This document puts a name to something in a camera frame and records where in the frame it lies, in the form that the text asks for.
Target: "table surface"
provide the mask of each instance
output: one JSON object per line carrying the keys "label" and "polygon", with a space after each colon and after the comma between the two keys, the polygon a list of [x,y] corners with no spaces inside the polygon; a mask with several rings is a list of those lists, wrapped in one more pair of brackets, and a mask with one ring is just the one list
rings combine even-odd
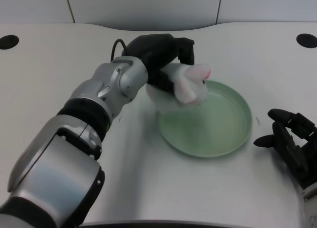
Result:
{"label": "table surface", "polygon": [[[6,183],[19,155],[72,91],[109,62],[113,42],[151,33],[88,24],[0,25],[0,37],[20,38],[15,48],[0,51],[0,203],[8,197]],[[99,159],[106,181],[85,222],[298,228],[302,204],[288,171],[272,149],[253,141],[271,134],[272,108],[317,121],[317,48],[300,46],[301,33],[317,35],[317,23],[228,23],[172,32],[195,40],[196,63],[211,66],[210,80],[246,99],[253,114],[250,139],[220,158],[184,155],[160,135],[143,87],[106,135]]]}

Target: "robotic hand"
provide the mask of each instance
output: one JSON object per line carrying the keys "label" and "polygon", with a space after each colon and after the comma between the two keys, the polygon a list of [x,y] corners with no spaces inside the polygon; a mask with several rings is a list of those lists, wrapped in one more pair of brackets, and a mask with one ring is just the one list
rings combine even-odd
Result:
{"label": "robotic hand", "polygon": [[160,69],[176,57],[193,65],[193,44],[170,34],[140,36],[128,46],[123,44],[121,57],[100,65],[15,164],[8,184],[10,197],[0,208],[0,227],[82,224],[105,180],[97,159],[113,119],[146,83],[173,93],[173,83]]}

